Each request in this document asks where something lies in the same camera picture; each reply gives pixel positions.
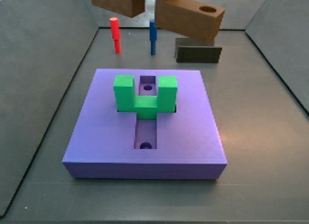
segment gray floor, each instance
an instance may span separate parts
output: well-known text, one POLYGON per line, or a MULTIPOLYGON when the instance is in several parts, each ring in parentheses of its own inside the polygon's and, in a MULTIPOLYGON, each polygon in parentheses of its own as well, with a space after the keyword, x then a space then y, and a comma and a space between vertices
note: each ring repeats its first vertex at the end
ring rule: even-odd
MULTIPOLYGON (((253 16, 265 0, 197 0, 209 5, 226 8, 221 29, 245 30, 253 16)), ((146 0, 145 13, 134 18, 129 18, 116 13, 92 6, 91 0, 84 0, 92 17, 100 27, 110 27, 108 18, 118 17, 122 27, 149 27, 149 20, 155 18, 155 0, 146 0)))
POLYGON ((96 35, 30 173, 8 223, 67 220, 309 220, 308 116, 244 32, 219 32, 218 64, 177 64, 174 33, 96 35), (60 161, 98 68, 199 69, 229 166, 217 182, 75 180, 60 161))

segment red peg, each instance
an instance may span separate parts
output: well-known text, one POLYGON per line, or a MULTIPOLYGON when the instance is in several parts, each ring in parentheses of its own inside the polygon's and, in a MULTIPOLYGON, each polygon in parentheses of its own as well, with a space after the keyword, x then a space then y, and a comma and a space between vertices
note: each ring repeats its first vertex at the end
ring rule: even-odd
POLYGON ((114 44, 115 44, 115 51, 116 53, 120 53, 120 31, 119 31, 119 23, 118 23, 118 18, 112 17, 110 18, 110 23, 111 23, 111 35, 114 39, 114 44))

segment hole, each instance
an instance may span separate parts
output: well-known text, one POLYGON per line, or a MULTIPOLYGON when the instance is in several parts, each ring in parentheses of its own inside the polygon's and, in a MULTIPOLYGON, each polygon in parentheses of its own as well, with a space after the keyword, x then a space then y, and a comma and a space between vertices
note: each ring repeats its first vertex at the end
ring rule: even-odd
POLYGON ((199 10, 207 12, 207 13, 214 13, 217 11, 217 9, 214 7, 210 7, 207 5, 203 5, 199 7, 199 10))
POLYGON ((153 89, 151 85, 145 85, 143 86, 143 90, 151 90, 151 89, 153 89))
POLYGON ((143 142, 141 144, 141 149, 153 149, 153 146, 151 146, 151 144, 149 142, 143 142))

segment green u-shaped block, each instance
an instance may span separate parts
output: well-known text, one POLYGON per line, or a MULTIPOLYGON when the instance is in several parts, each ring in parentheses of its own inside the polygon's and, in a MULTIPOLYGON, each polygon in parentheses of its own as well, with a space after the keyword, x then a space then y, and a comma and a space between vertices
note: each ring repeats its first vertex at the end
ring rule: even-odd
POLYGON ((138 119, 157 119, 158 112, 175 112, 178 79, 175 76, 158 77, 157 96, 135 95, 133 75, 116 75, 114 92, 118 112, 137 112, 138 119))

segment purple block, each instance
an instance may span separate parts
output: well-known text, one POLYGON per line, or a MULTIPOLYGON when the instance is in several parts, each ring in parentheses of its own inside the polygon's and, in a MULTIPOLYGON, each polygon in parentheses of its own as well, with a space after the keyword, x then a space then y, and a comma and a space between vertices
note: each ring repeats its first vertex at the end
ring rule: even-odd
POLYGON ((63 164, 72 177, 217 179, 228 165, 198 70, 96 70, 63 164), (157 117, 157 148, 137 149, 135 113, 118 113, 114 79, 177 76, 177 113, 157 117))

